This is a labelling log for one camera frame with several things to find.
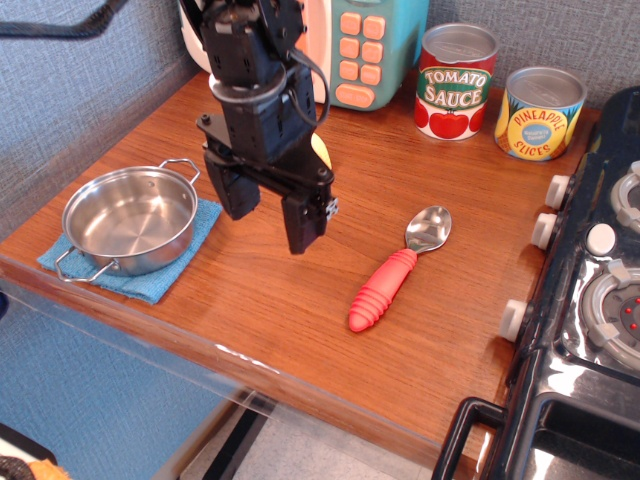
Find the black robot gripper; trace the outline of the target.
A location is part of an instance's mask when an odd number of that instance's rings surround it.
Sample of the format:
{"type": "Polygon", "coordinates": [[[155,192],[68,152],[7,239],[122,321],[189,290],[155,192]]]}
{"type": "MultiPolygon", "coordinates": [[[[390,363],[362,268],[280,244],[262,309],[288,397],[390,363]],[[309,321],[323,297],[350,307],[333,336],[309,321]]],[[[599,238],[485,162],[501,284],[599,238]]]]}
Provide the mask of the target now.
{"type": "Polygon", "coordinates": [[[262,187],[280,195],[289,251],[303,254],[339,211],[334,174],[311,147],[320,123],[311,70],[290,64],[249,87],[210,77],[209,87],[222,112],[202,115],[197,126],[220,204],[240,220],[258,205],[262,187]]]}

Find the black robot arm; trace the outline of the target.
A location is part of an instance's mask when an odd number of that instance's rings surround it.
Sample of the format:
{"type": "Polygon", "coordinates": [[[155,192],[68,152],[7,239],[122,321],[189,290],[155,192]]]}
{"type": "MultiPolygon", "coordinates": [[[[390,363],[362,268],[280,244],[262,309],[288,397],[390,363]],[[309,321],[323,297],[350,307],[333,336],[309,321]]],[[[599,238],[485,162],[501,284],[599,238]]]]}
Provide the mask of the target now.
{"type": "Polygon", "coordinates": [[[184,26],[207,56],[219,115],[204,114],[204,159],[226,213],[239,220],[267,188],[281,198],[289,250],[302,254],[337,209],[334,173],[312,146],[328,115],[316,109],[319,67],[296,48],[299,1],[183,1],[184,26]]]}

